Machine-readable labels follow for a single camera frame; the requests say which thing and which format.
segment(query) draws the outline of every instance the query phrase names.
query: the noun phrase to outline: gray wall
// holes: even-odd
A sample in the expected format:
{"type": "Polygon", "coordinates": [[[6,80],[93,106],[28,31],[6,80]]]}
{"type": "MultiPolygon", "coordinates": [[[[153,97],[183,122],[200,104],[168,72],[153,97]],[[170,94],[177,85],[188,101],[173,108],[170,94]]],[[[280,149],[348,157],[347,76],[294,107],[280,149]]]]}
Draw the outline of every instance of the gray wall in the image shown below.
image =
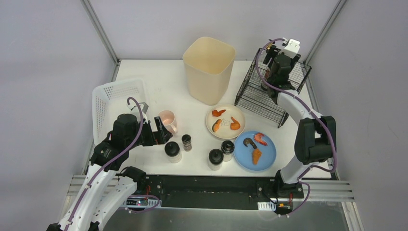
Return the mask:
{"type": "Polygon", "coordinates": [[[408,1],[349,0],[312,61],[366,230],[408,225],[408,1]]]}
{"type": "Polygon", "coordinates": [[[199,37],[252,60],[267,39],[300,40],[306,57],[338,0],[91,0],[119,58],[181,59],[199,37]]]}
{"type": "Polygon", "coordinates": [[[0,230],[58,222],[110,60],[79,0],[0,3],[0,230]]]}

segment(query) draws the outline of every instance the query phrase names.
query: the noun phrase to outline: white plastic basket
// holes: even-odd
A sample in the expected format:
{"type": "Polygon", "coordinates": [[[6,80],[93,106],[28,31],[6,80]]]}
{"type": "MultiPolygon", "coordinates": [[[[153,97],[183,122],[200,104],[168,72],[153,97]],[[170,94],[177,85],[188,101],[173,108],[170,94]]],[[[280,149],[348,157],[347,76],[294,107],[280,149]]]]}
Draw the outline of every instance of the white plastic basket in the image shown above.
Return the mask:
{"type": "Polygon", "coordinates": [[[131,78],[107,83],[92,91],[93,141],[102,142],[112,130],[118,115],[130,113],[128,97],[139,103],[148,103],[146,85],[142,78],[131,78]]]}

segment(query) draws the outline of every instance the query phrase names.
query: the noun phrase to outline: black lid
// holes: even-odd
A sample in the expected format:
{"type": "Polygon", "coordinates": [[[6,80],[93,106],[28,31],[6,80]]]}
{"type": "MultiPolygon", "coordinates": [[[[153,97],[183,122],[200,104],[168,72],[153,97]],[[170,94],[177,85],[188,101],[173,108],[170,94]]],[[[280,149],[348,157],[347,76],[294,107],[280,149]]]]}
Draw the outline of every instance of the black lid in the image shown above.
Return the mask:
{"type": "Polygon", "coordinates": [[[176,156],[180,152],[180,147],[176,142],[171,141],[165,145],[165,152],[168,156],[176,156]]]}
{"type": "Polygon", "coordinates": [[[221,150],[225,153],[232,153],[235,149],[235,145],[232,141],[224,141],[221,144],[221,150]]]}
{"type": "Polygon", "coordinates": [[[191,136],[188,134],[185,134],[181,137],[181,141],[183,141],[183,143],[187,143],[191,141],[191,136]]]}
{"type": "Polygon", "coordinates": [[[219,165],[222,163],[222,160],[224,160],[224,154],[219,149],[213,149],[210,151],[208,158],[210,158],[210,162],[214,165],[219,165]]]}

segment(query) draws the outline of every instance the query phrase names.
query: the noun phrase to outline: blue plate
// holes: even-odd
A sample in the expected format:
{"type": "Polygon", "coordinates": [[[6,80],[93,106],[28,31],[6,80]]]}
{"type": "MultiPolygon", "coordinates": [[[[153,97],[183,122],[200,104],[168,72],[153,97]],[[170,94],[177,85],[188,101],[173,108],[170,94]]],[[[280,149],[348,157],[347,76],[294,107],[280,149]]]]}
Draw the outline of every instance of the blue plate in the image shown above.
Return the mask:
{"type": "Polygon", "coordinates": [[[272,140],[266,135],[262,139],[268,144],[267,146],[263,146],[254,141],[254,135],[257,133],[258,131],[247,131],[237,137],[234,142],[234,156],[242,167],[251,171],[264,171],[270,168],[273,162],[275,162],[276,148],[272,140]],[[248,147],[244,145],[243,140],[245,138],[251,138],[257,148],[262,152],[257,165],[252,163],[252,152],[254,151],[254,148],[251,145],[248,145],[248,147]]]}

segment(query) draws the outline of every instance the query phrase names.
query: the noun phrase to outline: orange food item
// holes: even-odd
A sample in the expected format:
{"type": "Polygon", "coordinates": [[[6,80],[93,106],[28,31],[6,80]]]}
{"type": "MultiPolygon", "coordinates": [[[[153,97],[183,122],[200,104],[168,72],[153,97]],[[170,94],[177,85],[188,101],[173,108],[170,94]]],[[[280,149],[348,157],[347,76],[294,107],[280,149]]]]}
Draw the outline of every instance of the orange food item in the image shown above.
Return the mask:
{"type": "Polygon", "coordinates": [[[264,137],[265,135],[258,132],[257,134],[254,135],[254,140],[258,143],[260,143],[263,146],[267,146],[268,143],[266,143],[265,141],[262,140],[262,137],[264,137]]]}
{"type": "Polygon", "coordinates": [[[213,124],[213,132],[218,131],[218,129],[221,127],[221,122],[222,122],[222,119],[218,119],[218,120],[213,124]]]}
{"type": "Polygon", "coordinates": [[[262,152],[261,152],[259,149],[255,149],[255,150],[252,152],[252,163],[253,163],[254,165],[257,165],[257,164],[258,164],[258,160],[259,160],[259,158],[261,158],[261,156],[262,156],[262,152]]]}
{"type": "Polygon", "coordinates": [[[241,124],[238,123],[238,121],[236,121],[236,120],[234,119],[234,117],[231,117],[231,119],[232,119],[232,121],[233,121],[233,123],[231,123],[231,125],[230,125],[231,130],[238,130],[238,129],[240,129],[241,124]]]}
{"type": "Polygon", "coordinates": [[[224,109],[224,110],[221,110],[221,111],[214,110],[214,111],[212,112],[212,114],[213,114],[213,116],[215,116],[215,117],[219,117],[219,116],[221,116],[225,111],[226,111],[225,109],[224,109]]]}

